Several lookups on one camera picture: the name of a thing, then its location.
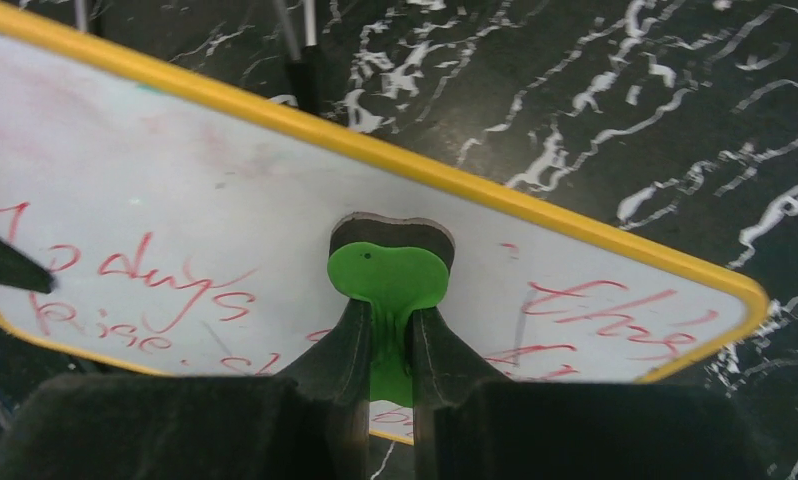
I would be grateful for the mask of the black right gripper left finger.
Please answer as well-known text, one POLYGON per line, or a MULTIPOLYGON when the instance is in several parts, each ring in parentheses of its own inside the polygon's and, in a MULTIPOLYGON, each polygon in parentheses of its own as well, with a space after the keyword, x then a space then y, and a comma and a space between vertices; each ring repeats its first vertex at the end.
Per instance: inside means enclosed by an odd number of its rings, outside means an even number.
POLYGON ((0 479, 362 479, 371 308, 275 375, 63 375, 0 439, 0 479))

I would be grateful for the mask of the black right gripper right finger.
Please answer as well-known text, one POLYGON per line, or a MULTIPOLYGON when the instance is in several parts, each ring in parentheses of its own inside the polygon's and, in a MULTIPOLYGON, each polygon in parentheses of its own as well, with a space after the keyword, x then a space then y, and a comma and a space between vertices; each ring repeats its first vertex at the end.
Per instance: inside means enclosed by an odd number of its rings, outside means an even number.
POLYGON ((434 308, 412 316, 420 479, 763 479, 732 403, 665 384, 516 381, 434 308))

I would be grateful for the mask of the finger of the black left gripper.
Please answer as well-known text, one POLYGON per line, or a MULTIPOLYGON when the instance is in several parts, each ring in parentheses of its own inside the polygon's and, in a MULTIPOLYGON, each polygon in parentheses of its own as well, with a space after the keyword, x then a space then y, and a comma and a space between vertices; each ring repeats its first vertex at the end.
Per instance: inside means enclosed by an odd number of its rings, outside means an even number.
POLYGON ((0 239, 0 285, 48 294, 55 287, 55 277, 0 239))

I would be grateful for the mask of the green bone-shaped eraser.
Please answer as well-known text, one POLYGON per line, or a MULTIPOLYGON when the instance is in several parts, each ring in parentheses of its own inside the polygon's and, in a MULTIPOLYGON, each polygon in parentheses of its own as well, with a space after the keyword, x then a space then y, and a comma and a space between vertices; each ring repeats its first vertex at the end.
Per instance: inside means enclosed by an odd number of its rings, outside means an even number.
POLYGON ((430 219, 355 212, 332 230, 329 280, 370 307, 372 401, 413 405, 408 325, 413 313, 443 300, 454 256, 453 236, 430 219))

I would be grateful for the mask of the yellow-framed whiteboard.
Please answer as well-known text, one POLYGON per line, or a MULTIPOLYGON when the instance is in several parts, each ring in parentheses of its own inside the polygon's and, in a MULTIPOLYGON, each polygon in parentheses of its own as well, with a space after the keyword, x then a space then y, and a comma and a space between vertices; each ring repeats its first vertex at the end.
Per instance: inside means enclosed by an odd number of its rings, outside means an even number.
POLYGON ((515 379, 647 382, 751 334, 753 280, 0 2, 0 327, 158 375, 259 375, 332 328, 337 223, 456 246, 439 310, 515 379))

